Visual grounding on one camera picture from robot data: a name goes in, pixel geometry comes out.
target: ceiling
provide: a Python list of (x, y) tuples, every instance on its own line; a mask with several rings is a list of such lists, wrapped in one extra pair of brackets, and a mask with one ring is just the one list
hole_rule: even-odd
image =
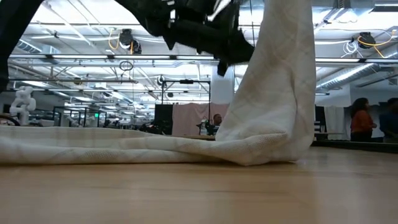
[[(394, 4), (398, 1), (389, 1), (389, 4)], [(196, 50), (186, 47), (181, 44), (176, 44), (173, 50), (169, 50), (162, 38), (153, 37), (143, 29), (137, 19), (125, 8), (120, 6), (113, 0), (51, 0), (48, 1), (51, 5), (51, 10), (41, 6), (36, 12), (34, 18), (26, 29), (21, 40), (30, 43), (37, 48), (44, 48), (45, 46), (52, 46), (60, 54), (93, 54), (93, 55), (126, 55), (130, 54), (128, 49), (118, 47), (116, 50), (113, 47), (117, 46), (118, 33), (121, 29), (132, 29), (132, 34), (136, 38), (141, 47), (143, 55), (196, 55)], [(239, 17), (239, 25), (241, 26), (245, 38), (248, 42), (253, 43), (258, 38), (259, 24), (262, 21), (262, 12), (264, 3), (262, 1), (252, 2), (252, 12), (249, 10), (249, 1), (246, 1), (245, 6), (241, 8)], [(331, 11), (330, 7), (314, 7), (313, 8), (313, 23), (317, 24), (325, 18)], [(353, 37), (357, 37), (360, 32), (370, 32), (375, 37), (378, 44), (385, 43), (379, 47), (380, 51), (398, 43), (394, 35), (395, 30), (398, 29), (398, 12), (369, 12), (358, 14), (355, 10), (348, 10), (342, 16), (334, 19), (331, 24), (321, 26), (315, 34), (316, 57), (326, 58), (349, 58), (349, 57), (379, 57), (374, 48), (353, 50), (347, 54), (347, 42)], [(66, 26), (65, 21), (71, 24), (73, 28)], [(81, 34), (85, 39), (83, 40), (77, 33)], [(15, 48), (14, 54), (26, 54), (24, 50)], [(130, 92), (123, 92), (123, 97), (129, 98), (135, 103), (144, 105), (153, 105), (159, 103), (160, 100), (160, 85), (157, 84), (157, 79), (162, 75), (167, 80), (181, 80), (192, 79), (208, 81), (211, 79), (212, 73), (216, 68), (216, 63), (189, 61), (176, 67), (179, 61), (161, 61), (161, 60), (136, 60), (131, 61), (134, 68), (131, 71), (124, 72), (119, 68), (121, 60), (114, 60), (112, 62), (105, 62), (104, 60), (61, 60), (57, 65), (44, 63), (40, 60), (31, 59), (15, 59), (11, 60), (14, 64), (10, 67), (11, 77), (14, 78), (48, 78), (54, 77), (61, 80), (72, 79), (80, 77), (82, 79), (98, 80), (97, 82), (83, 83), (82, 85), (75, 85), (68, 83), (46, 83), (45, 85), (53, 86), (59, 89), (87, 89), (96, 88), (100, 86), (110, 90), (131, 90)], [(81, 64), (90, 64), (90, 66), (82, 66)], [(247, 65), (237, 65), (231, 69), (235, 74), (235, 88), (238, 87)], [(324, 67), (319, 65), (317, 67), (317, 78), (321, 82), (324, 78), (334, 74), (338, 70), (344, 68), (345, 65), (330, 65)], [(362, 83), (370, 82), (375, 78), (385, 77), (387, 72), (379, 72), (364, 79), (356, 80), (350, 83), (351, 86), (356, 87)], [(106, 83), (104, 80), (114, 80), (117, 77), (119, 80), (134, 79), (138, 83)], [(397, 90), (397, 86), (389, 85), (387, 80), (377, 82), (362, 88), (371, 89), (391, 89)], [(175, 83), (169, 91), (174, 92), (173, 98), (165, 97), (166, 103), (197, 101), (205, 102), (208, 100), (208, 87), (205, 85), (186, 85)], [(65, 94), (75, 96), (77, 93), (63, 91)], [(103, 98), (99, 92), (87, 93), (84, 95), (87, 98), (94, 98), (95, 100), (102, 99), (103, 102), (110, 102), (109, 98)], [(124, 103), (123, 97), (115, 99), (115, 103)]]

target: woman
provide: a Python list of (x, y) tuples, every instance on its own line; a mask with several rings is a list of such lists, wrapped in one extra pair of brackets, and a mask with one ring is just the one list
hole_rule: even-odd
[(373, 128), (372, 117), (368, 113), (369, 101), (366, 98), (357, 99), (351, 107), (351, 141), (371, 142)]

